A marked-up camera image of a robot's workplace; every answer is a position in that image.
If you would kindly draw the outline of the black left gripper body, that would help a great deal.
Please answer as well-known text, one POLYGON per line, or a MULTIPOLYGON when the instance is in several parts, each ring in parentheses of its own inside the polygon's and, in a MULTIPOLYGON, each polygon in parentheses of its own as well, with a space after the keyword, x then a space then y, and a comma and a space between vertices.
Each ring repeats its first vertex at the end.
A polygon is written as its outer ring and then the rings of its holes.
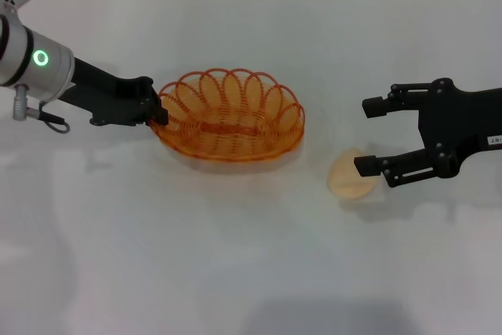
POLYGON ((90 112, 91 124, 114 124, 117 84, 118 77, 76 58, 71 85, 59 100, 90 112))

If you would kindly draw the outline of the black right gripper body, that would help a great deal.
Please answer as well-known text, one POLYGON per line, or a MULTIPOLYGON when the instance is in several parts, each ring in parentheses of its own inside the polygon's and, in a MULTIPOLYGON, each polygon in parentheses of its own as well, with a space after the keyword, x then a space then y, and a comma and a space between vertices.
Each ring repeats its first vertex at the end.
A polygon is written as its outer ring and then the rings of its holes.
POLYGON ((450 78, 436 79, 418 126, 437 177, 454 177, 470 156, 502 150, 502 88, 466 92, 450 78))

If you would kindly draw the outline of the pale steamed bun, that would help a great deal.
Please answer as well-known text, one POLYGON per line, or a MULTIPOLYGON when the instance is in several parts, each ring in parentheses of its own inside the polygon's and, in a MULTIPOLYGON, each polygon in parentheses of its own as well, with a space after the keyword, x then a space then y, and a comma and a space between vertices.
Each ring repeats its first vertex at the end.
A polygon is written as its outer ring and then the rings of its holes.
POLYGON ((379 183, 379 177, 361 177, 354 159, 364 152, 349 148, 333 162, 327 178, 329 190, 339 199, 357 200, 369 195, 379 183))

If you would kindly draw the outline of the orange plastic wire basket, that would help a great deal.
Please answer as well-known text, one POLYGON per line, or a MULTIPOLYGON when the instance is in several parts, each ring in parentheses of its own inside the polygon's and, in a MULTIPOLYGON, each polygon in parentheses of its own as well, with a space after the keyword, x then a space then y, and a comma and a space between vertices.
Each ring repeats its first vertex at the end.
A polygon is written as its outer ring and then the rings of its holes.
POLYGON ((214 162, 264 162, 295 151, 306 116, 295 93, 265 72, 244 68, 192 71, 158 96, 169 122, 150 127, 189 157, 214 162))

